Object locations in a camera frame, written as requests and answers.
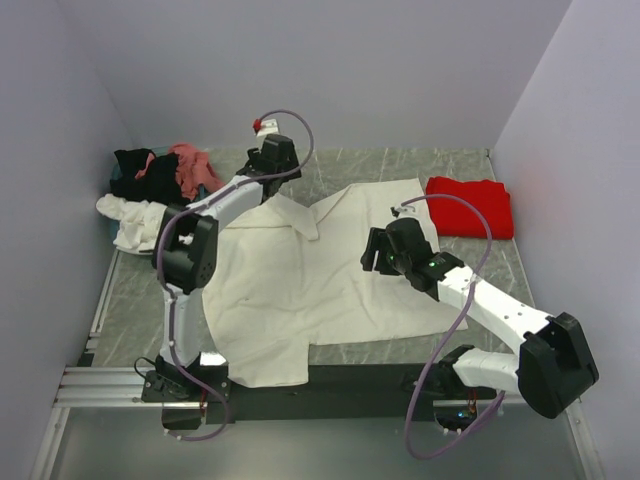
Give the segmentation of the cream white t-shirt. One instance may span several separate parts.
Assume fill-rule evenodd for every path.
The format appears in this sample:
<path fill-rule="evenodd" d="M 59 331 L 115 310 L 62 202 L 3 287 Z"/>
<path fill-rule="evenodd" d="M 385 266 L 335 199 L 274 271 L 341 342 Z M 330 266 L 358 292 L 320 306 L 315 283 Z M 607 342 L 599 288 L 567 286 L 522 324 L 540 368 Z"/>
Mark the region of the cream white t-shirt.
<path fill-rule="evenodd" d="M 203 308 L 232 381 L 301 385 L 313 345 L 437 334 L 456 322 L 455 308 L 360 264 L 370 229 L 403 201 L 436 240 L 420 191 L 417 179 L 356 183 L 307 207 L 276 195 L 222 231 Z"/>

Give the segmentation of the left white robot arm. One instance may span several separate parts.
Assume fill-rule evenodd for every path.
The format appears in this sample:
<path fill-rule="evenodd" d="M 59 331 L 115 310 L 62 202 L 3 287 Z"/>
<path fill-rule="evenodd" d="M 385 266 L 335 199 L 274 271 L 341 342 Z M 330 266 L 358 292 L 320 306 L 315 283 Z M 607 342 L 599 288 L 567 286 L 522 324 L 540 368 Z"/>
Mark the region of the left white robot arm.
<path fill-rule="evenodd" d="M 216 270 L 219 234 L 300 176 L 293 140 L 270 133 L 261 147 L 248 151 L 244 167 L 221 190 L 188 206 L 167 208 L 152 259 L 163 289 L 164 335 L 154 368 L 145 375 L 144 402 L 228 395 L 227 361 L 214 353 L 212 365 L 202 362 L 197 328 L 203 289 Z"/>

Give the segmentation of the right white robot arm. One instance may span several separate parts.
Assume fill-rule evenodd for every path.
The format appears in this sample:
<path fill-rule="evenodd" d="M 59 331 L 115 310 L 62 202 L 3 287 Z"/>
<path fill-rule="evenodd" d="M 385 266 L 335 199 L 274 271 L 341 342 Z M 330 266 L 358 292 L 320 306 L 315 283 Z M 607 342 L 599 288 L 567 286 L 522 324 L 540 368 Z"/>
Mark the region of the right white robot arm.
<path fill-rule="evenodd" d="M 509 348 L 498 353 L 463 345 L 432 363 L 417 385 L 434 396 L 460 399 L 474 388 L 518 393 L 536 413 L 554 419 L 599 380 L 574 316 L 527 306 L 454 255 L 433 251 L 414 218 L 372 228 L 360 263 L 366 271 L 404 277 L 415 290 L 460 309 Z"/>

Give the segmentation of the pink t-shirt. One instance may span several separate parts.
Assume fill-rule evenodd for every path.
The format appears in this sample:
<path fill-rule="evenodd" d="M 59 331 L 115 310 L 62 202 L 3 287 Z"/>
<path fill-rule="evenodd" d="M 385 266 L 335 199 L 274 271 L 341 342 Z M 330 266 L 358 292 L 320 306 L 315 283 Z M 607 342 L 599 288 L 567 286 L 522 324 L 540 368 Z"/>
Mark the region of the pink t-shirt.
<path fill-rule="evenodd" d="M 214 193 L 224 186 L 210 164 L 209 154 L 188 143 L 174 144 L 164 155 L 149 153 L 134 179 L 145 180 L 153 187 L 163 182 L 173 191 L 179 189 L 186 201 L 195 201 L 202 191 Z"/>

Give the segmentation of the white t-shirt black trim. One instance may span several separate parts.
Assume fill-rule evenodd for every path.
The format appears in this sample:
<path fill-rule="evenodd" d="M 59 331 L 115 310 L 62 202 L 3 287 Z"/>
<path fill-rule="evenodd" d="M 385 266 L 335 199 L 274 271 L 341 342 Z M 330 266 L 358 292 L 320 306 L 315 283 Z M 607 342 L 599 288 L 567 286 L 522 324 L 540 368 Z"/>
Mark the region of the white t-shirt black trim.
<path fill-rule="evenodd" d="M 153 252 L 166 205 L 129 201 L 107 194 L 97 200 L 96 209 L 115 222 L 112 243 L 117 250 L 133 255 L 149 255 Z"/>

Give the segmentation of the teal plastic basket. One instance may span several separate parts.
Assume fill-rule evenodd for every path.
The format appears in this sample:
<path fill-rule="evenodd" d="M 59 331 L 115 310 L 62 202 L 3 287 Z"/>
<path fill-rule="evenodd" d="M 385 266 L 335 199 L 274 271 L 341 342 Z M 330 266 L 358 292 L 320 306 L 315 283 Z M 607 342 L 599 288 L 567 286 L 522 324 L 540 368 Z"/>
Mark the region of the teal plastic basket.
<path fill-rule="evenodd" d="M 160 156 L 160 155 L 166 154 L 168 152 L 169 148 L 167 148 L 167 149 L 163 148 L 163 149 L 160 149 L 160 150 L 152 150 L 152 149 L 150 149 L 150 150 L 152 150 L 157 156 Z M 115 159 L 115 165 L 114 165 L 114 168 L 113 168 L 112 173 L 111 173 L 111 178 L 117 177 L 118 175 L 119 175 L 119 169 L 116 166 L 116 159 Z M 211 193 L 205 193 L 204 191 L 202 191 L 201 195 L 195 201 L 201 200 L 201 199 L 205 198 L 209 194 L 211 194 Z M 113 237 L 115 235 L 115 226 L 116 226 L 115 222 L 111 221 L 110 235 L 112 237 L 112 240 L 113 240 Z"/>

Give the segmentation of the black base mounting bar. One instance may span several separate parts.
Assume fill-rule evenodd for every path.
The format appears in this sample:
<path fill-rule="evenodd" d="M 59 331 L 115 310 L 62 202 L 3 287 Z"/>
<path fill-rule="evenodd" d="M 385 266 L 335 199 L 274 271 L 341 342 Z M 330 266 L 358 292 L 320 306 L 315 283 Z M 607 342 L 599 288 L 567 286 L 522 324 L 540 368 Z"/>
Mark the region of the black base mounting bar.
<path fill-rule="evenodd" d="M 249 388 L 227 378 L 227 367 L 203 367 L 202 382 L 220 393 L 230 408 L 230 421 L 326 420 L 405 417 L 422 366 L 327 365 L 311 366 L 309 381 L 291 387 Z M 419 393 L 413 420 L 435 421 L 434 402 L 452 401 L 463 407 L 475 400 L 493 400 L 494 389 L 463 386 L 430 373 Z M 146 374 L 141 401 L 147 404 L 196 403 L 205 423 L 225 419 L 221 402 L 192 381 Z"/>

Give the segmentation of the aluminium frame rail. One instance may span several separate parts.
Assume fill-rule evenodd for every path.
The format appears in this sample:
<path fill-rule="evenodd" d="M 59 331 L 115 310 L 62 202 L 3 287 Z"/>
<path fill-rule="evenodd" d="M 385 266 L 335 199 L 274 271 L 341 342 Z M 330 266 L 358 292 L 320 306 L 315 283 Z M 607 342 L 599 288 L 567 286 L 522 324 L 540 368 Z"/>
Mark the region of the aluminium frame rail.
<path fill-rule="evenodd" d="M 49 479 L 73 408 L 126 408 L 140 401 L 142 379 L 131 367 L 93 367 L 101 326 L 94 323 L 75 367 L 63 372 L 30 479 Z"/>

